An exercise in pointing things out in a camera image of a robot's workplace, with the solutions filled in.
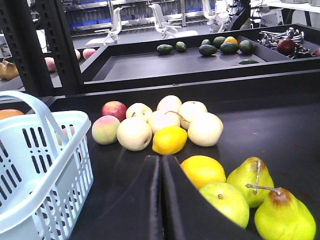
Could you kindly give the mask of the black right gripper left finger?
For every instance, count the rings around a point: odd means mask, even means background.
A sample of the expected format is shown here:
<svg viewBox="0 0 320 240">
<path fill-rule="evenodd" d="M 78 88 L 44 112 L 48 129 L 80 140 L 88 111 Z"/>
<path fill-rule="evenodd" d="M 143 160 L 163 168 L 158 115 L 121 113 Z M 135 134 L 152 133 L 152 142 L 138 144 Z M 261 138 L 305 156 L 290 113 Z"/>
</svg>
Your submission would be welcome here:
<svg viewBox="0 0 320 240">
<path fill-rule="evenodd" d="M 140 173 L 142 201 L 139 238 L 141 240 L 161 240 L 163 238 L 161 171 L 158 156 L 145 157 Z"/>
</svg>

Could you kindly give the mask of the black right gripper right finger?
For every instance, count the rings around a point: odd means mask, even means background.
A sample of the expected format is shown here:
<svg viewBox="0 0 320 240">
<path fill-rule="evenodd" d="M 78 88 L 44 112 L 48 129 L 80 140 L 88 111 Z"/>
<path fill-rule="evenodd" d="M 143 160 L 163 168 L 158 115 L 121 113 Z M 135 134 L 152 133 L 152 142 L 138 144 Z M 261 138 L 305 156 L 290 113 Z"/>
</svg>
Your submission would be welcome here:
<svg viewBox="0 0 320 240">
<path fill-rule="evenodd" d="M 259 240 L 216 210 L 193 186 L 174 155 L 161 160 L 166 240 Z"/>
</svg>

